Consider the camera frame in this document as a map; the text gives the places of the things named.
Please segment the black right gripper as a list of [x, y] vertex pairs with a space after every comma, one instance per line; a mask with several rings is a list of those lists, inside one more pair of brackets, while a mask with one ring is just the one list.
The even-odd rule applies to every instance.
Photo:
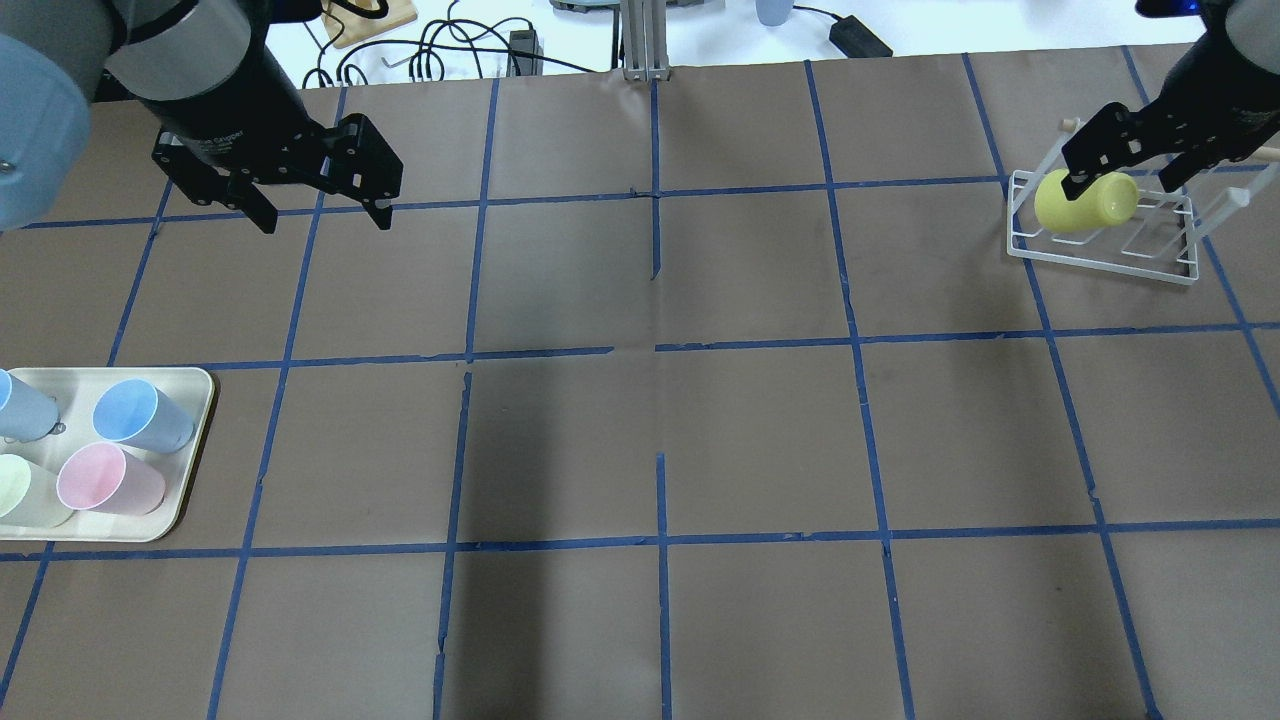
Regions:
[[1142, 111], [1103, 105], [1065, 142], [1060, 182], [1078, 200], [1097, 179], [1169, 155], [1158, 170], [1172, 193], [1203, 170], [1243, 159], [1277, 133], [1277, 59], [1257, 61], [1226, 35], [1206, 35], [1175, 64]]

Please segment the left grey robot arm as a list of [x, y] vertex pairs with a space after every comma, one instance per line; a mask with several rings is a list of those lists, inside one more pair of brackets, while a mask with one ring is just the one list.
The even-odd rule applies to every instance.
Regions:
[[358, 202], [389, 229], [403, 163], [375, 124], [326, 127], [266, 45], [274, 24], [326, 1], [5, 1], [1, 8], [1, 224], [49, 214], [90, 140], [90, 105], [113, 77], [159, 120], [152, 160], [193, 204], [279, 211], [266, 186], [305, 184]]

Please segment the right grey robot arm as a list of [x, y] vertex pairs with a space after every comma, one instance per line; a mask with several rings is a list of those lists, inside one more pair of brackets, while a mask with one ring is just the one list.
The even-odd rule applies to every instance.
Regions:
[[1156, 156], [1172, 191], [1222, 161], [1243, 161], [1277, 133], [1279, 4], [1206, 1], [1204, 32], [1139, 110], [1102, 106], [1062, 146], [1069, 200], [1100, 177]]

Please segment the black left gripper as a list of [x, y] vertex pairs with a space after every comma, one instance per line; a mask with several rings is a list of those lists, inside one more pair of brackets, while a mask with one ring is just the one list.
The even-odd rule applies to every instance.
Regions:
[[262, 40], [250, 41], [227, 78], [177, 99], [137, 92], [160, 120], [152, 160], [193, 204], [243, 213], [262, 233], [279, 213], [257, 184], [307, 184], [356, 201], [380, 231], [392, 228], [404, 164], [364, 114], [325, 128], [305, 109]]

